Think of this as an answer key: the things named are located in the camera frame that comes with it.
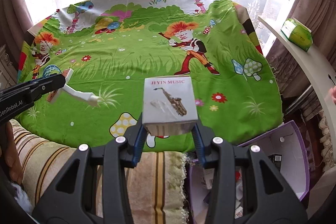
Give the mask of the left hand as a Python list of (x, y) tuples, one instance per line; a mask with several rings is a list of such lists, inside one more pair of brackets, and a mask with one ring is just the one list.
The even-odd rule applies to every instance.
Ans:
[(13, 137), (13, 128), (9, 121), (5, 123), (4, 129), (1, 129), (1, 133), (6, 134), (7, 137), (7, 149), (4, 154), (4, 159), (9, 168), (10, 178), (21, 185), (23, 180), (23, 169)]

